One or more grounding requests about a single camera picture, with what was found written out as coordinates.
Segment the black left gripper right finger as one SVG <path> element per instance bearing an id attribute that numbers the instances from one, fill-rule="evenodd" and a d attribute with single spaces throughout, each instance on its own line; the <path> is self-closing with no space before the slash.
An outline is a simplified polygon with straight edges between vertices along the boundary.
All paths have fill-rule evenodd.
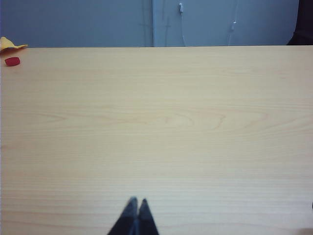
<path id="1" fill-rule="evenodd" d="M 138 219 L 140 235 L 159 235 L 147 199 L 142 200 L 139 208 Z"/>

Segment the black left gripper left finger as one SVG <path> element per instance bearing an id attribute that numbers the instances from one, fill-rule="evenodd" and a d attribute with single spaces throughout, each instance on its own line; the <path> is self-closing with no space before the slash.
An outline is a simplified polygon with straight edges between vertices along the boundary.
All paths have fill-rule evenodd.
<path id="1" fill-rule="evenodd" d="M 108 235 L 138 235 L 138 201 L 131 197 Z"/>

